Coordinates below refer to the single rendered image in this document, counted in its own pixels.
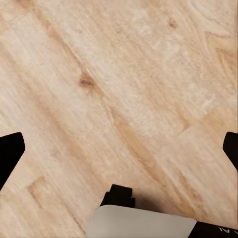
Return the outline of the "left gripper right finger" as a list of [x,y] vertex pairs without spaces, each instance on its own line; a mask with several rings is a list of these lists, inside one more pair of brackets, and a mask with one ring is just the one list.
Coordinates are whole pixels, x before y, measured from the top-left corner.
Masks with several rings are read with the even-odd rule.
[[238,134],[233,132],[227,132],[224,143],[223,150],[228,156],[234,167],[238,171]]

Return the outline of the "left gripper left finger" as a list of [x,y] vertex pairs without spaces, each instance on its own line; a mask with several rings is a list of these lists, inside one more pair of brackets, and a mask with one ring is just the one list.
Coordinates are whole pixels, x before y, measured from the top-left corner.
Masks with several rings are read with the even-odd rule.
[[21,132],[0,137],[0,190],[25,151]]

